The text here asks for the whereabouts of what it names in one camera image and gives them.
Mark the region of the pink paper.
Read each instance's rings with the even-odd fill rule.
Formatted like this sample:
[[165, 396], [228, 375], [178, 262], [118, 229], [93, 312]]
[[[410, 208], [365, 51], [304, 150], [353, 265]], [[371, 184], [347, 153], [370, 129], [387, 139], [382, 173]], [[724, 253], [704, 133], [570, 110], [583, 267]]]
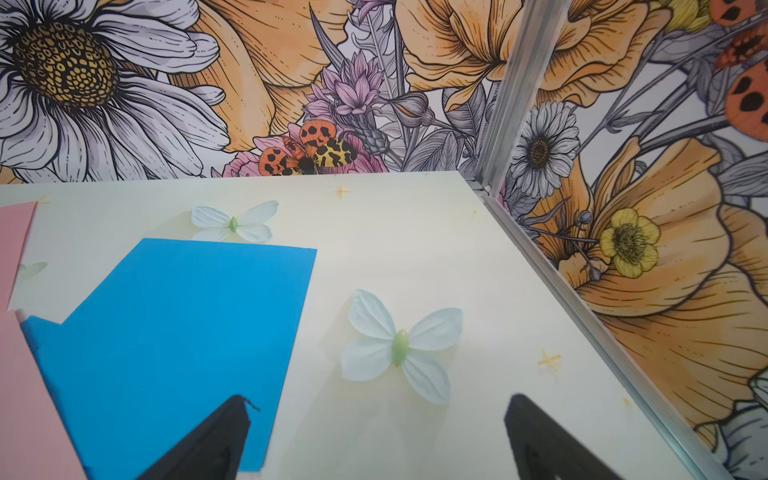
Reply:
[[1, 314], [1, 477], [85, 477], [17, 317], [10, 311]]
[[36, 206], [36, 202], [28, 202], [2, 207], [0, 211], [0, 301], [2, 311], [6, 311], [10, 304], [18, 267]]

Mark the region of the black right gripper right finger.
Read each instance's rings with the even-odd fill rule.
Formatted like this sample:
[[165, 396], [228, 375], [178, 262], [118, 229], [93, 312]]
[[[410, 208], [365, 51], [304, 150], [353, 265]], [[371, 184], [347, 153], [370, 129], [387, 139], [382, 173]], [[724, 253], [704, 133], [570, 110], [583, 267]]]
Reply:
[[504, 424], [520, 479], [620, 479], [523, 394], [511, 397]]

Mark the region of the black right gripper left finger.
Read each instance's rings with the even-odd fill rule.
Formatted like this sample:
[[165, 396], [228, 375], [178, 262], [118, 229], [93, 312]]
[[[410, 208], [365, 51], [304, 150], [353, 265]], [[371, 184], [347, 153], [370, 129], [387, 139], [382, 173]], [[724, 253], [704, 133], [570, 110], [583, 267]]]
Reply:
[[235, 479], [251, 425], [247, 404], [227, 399], [139, 479]]

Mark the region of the blue paper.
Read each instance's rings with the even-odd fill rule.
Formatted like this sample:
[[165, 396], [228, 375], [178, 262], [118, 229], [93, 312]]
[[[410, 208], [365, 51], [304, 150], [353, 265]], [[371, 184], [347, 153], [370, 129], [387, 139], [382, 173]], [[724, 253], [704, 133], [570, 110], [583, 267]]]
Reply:
[[316, 258], [167, 239], [134, 247], [62, 323], [22, 331], [91, 479], [134, 479], [233, 396], [263, 467]]

